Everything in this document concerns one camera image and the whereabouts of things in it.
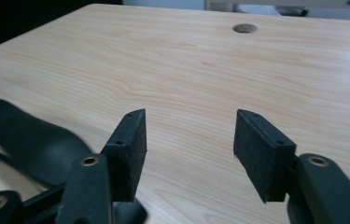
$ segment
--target light wood tabletop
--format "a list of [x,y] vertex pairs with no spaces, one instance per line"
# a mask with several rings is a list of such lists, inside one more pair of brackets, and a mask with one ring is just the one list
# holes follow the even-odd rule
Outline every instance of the light wood tabletop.
[[[90,5],[0,45],[0,98],[96,152],[145,108],[149,223],[288,223],[233,156],[238,108],[350,178],[350,21]],[[38,193],[3,163],[1,189]]]

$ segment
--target table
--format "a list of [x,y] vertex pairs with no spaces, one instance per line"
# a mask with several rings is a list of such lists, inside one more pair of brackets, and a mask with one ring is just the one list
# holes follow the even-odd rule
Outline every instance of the table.
[[[95,151],[145,108],[148,223],[288,223],[232,154],[238,108],[350,178],[350,21],[90,5],[0,45],[0,98]],[[37,193],[2,163],[1,189]]]
[[334,7],[350,8],[348,0],[204,0],[204,8],[212,9],[213,3],[231,3],[231,4],[251,4],[251,5],[269,5],[280,7]]

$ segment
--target black curved object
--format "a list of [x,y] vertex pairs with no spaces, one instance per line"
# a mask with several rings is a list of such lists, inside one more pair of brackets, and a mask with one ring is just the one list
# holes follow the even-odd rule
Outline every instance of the black curved object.
[[90,148],[65,128],[33,117],[0,100],[0,153],[4,161],[45,187],[59,185],[75,159]]

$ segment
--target wood grain surface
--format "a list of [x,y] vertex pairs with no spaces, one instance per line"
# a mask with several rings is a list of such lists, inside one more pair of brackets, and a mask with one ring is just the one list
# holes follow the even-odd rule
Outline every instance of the wood grain surface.
[[[91,5],[0,45],[0,98],[95,151],[145,108],[148,223],[288,223],[233,156],[238,108],[350,178],[350,21]],[[0,189],[37,194],[2,163]]]

